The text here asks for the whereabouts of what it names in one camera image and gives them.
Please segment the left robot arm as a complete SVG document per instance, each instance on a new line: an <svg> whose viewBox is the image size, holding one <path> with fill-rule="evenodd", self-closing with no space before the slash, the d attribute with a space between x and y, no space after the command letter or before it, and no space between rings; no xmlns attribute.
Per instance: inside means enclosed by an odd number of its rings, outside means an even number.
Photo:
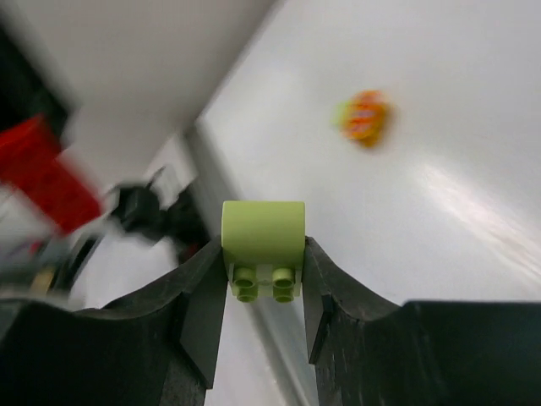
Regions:
<svg viewBox="0 0 541 406"><path fill-rule="evenodd" d="M193 191L158 177L120 183L114 206L74 236L1 240L1 298L101 308L172 271L210 241Z"/></svg>

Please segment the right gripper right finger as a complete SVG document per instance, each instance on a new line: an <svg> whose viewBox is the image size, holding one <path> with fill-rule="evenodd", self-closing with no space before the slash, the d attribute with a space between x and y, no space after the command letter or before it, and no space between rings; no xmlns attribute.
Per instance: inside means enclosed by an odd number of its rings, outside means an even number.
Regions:
<svg viewBox="0 0 541 406"><path fill-rule="evenodd" d="M537 302L397 305L306 239L303 313L322 405L537 405Z"/></svg>

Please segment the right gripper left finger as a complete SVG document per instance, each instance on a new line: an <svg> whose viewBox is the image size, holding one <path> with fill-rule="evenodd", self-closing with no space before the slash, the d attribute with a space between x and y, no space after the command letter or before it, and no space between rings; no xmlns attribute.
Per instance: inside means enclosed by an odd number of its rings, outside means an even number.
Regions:
<svg viewBox="0 0 541 406"><path fill-rule="evenodd" d="M227 273L218 239L102 309L1 303L4 405L201 405L213 386Z"/></svg>

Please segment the light green rounded lego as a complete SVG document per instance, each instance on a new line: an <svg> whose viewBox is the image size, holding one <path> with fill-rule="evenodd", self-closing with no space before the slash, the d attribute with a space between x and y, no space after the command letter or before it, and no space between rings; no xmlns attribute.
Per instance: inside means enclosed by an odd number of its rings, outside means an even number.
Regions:
<svg viewBox="0 0 541 406"><path fill-rule="evenodd" d="M221 248L233 296L290 303L300 295L305 247L302 201L227 200Z"/></svg>

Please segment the red tall lego brick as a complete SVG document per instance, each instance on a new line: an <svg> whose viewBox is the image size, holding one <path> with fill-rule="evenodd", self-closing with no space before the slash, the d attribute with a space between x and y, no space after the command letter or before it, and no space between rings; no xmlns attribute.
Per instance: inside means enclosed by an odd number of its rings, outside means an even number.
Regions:
<svg viewBox="0 0 541 406"><path fill-rule="evenodd" d="M68 234L100 217L103 209L97 190L61 154L41 115L1 133L1 180Z"/></svg>

